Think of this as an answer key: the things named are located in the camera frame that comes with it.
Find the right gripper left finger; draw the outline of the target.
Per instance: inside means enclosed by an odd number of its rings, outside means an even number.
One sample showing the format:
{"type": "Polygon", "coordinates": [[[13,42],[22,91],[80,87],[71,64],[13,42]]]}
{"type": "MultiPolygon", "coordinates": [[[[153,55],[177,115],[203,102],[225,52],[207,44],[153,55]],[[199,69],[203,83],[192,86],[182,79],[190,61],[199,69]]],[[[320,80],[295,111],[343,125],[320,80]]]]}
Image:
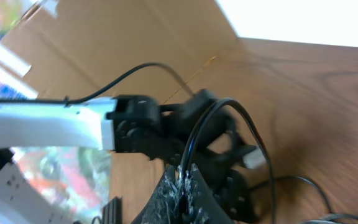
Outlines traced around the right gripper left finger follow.
{"type": "Polygon", "coordinates": [[[132,224],[171,224],[178,221],[181,187],[176,178],[176,167],[168,166],[162,174],[149,201],[132,224]]]}

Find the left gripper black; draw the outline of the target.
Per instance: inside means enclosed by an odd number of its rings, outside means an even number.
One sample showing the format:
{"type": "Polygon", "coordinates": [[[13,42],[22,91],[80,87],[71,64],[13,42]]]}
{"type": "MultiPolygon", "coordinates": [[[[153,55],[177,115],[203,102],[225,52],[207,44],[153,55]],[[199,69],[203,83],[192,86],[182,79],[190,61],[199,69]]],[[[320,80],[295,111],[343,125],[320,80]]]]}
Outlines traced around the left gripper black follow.
{"type": "Polygon", "coordinates": [[[242,157],[256,147],[242,139],[235,124],[225,124],[202,130],[193,154],[192,163],[199,168],[217,203],[235,221],[255,223],[259,220],[247,181],[233,169],[236,164],[245,167],[242,157]],[[223,135],[230,139],[229,149],[212,151],[209,145],[223,135]]]}

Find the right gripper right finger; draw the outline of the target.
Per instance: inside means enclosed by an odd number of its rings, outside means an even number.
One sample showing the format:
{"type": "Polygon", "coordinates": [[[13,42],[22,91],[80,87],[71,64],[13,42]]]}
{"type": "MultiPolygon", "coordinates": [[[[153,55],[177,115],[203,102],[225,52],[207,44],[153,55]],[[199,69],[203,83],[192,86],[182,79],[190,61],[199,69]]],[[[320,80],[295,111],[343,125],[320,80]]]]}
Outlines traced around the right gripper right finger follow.
{"type": "Polygon", "coordinates": [[[192,164],[190,170],[185,172],[181,201],[182,223],[234,223],[217,203],[196,164],[192,164]]]}

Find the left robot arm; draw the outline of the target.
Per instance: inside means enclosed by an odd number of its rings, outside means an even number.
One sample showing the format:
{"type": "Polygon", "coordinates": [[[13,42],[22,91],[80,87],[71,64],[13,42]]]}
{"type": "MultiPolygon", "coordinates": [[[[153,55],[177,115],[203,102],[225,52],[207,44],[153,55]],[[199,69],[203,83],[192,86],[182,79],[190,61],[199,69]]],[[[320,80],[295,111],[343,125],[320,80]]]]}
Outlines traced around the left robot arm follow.
{"type": "Polygon", "coordinates": [[[168,169],[135,223],[255,223],[249,186],[234,165],[252,167],[260,139],[246,143],[227,107],[202,89],[179,104],[144,95],[84,100],[0,100],[0,223],[68,223],[25,179],[13,147],[80,146],[161,159],[168,169]]]}

